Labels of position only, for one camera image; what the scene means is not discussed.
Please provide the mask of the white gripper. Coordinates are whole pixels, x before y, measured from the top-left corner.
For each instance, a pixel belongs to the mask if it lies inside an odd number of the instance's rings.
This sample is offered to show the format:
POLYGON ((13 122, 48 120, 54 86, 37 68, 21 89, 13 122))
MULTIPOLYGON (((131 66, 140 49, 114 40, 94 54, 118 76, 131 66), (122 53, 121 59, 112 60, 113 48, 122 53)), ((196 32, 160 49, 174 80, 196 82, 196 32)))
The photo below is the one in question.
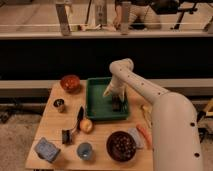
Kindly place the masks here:
POLYGON ((124 100, 125 97, 125 87, 124 86, 113 86, 109 84, 105 89, 103 96, 106 97, 108 95, 117 95, 121 101, 124 100))

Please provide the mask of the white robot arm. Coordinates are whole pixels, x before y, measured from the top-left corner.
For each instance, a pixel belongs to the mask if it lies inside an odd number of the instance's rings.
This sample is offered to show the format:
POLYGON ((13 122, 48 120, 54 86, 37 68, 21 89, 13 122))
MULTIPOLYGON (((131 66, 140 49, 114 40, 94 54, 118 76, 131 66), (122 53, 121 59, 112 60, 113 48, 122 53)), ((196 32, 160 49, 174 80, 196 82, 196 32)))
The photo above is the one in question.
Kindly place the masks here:
POLYGON ((112 79, 103 95, 124 100, 125 84, 152 104, 153 171, 203 171, 197 111, 184 95, 169 91, 133 72, 126 58, 109 65, 112 79))

